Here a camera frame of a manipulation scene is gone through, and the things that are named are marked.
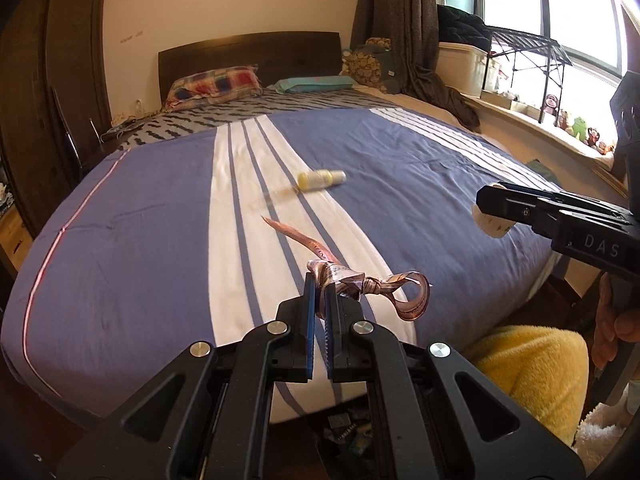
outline white paper tag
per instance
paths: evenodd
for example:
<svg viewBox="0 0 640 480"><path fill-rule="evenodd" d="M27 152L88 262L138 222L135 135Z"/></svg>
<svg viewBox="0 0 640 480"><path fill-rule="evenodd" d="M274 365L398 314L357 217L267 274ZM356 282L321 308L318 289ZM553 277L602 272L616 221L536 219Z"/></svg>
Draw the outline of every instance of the white paper tag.
<svg viewBox="0 0 640 480"><path fill-rule="evenodd" d="M491 184L491 186L505 189L504 186L501 186L498 183ZM483 213L475 203L472 207L472 215L476 225L478 225L478 227L491 238L502 238L514 225L516 225L516 222L507 220L506 218L500 218Z"/></svg>

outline window sill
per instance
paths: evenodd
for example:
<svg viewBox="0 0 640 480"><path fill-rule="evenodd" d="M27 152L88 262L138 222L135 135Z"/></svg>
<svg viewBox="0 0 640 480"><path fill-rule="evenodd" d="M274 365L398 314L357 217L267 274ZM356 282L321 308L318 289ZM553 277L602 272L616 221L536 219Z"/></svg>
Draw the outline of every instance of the window sill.
<svg viewBox="0 0 640 480"><path fill-rule="evenodd" d="M627 196L625 185L616 179L610 170L613 167L613 154L601 155L593 148L583 144L574 137L569 136L564 130L551 124L539 124L529 116L519 114L513 110L507 110L494 104L482 101L479 98L463 95L469 105L477 110L495 114L510 123L525 128L530 133L552 142L556 148L570 155L580 164L588 167L622 196Z"/></svg>

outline blue bedspread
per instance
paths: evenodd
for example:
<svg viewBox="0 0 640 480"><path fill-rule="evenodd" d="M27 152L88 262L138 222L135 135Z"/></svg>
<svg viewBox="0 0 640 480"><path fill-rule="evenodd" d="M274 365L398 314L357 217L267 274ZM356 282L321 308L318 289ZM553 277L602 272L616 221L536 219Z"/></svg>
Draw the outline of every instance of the blue bedspread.
<svg viewBox="0 0 640 480"><path fill-rule="evenodd" d="M345 184L288 190L300 171ZM401 339L463 348L520 306L551 256L525 226L486 236L476 192L552 184L484 140L400 108L284 112L116 152L50 218L20 271L2 351L15 373L81 424L106 416L196 340L237 341L302 291L307 249L270 216L321 239L370 276L418 270L427 313L400 321L381 296L366 316ZM281 384L272 420L361 394L326 380Z"/></svg>

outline hand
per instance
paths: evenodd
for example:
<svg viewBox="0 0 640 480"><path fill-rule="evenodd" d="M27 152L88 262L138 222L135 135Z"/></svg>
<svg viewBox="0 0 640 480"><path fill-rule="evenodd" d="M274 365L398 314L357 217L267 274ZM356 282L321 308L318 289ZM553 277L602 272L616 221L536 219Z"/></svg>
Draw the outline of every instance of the hand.
<svg viewBox="0 0 640 480"><path fill-rule="evenodd" d="M596 331L591 350L593 363L600 370L616 357L618 339L632 343L640 342L640 308L627 310L618 316L613 308L609 274L605 273L600 280L600 301L596 311Z"/></svg>

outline headboard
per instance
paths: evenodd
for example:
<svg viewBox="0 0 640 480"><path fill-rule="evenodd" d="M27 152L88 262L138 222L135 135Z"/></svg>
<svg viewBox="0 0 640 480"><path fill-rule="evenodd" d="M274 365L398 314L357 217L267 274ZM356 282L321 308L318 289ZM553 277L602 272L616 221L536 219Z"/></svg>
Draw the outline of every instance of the headboard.
<svg viewBox="0 0 640 480"><path fill-rule="evenodd" d="M262 32L199 41L158 53L160 97L164 103L173 82L205 70L258 65L268 86L287 77L338 75L342 67L337 32Z"/></svg>

